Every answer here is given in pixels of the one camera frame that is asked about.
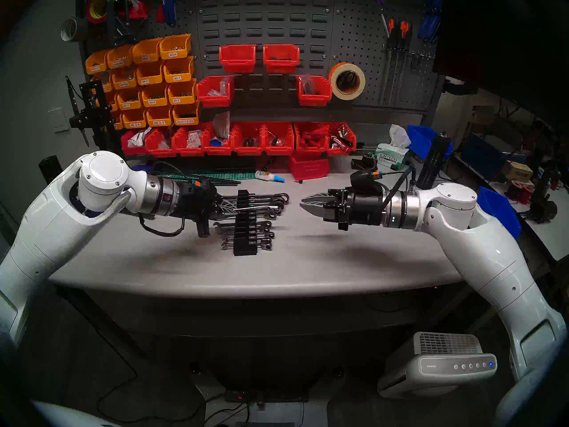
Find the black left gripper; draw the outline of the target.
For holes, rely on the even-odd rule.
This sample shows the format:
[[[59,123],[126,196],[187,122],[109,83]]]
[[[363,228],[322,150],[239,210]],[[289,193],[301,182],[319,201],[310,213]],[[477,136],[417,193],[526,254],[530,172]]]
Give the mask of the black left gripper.
[[[209,220],[211,216],[218,215],[218,220],[234,218],[239,212],[228,207],[237,206],[236,200],[222,198],[220,194],[213,197],[187,194],[180,196],[171,216],[195,222],[198,237],[208,238],[210,236]]]

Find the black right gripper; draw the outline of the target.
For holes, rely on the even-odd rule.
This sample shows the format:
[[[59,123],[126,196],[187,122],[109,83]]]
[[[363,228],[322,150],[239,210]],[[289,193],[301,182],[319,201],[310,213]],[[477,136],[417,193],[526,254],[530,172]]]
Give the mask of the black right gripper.
[[[351,225],[380,226],[385,215],[381,206],[384,188],[343,188],[312,194],[302,199],[300,207],[311,215],[336,223],[341,231]]]

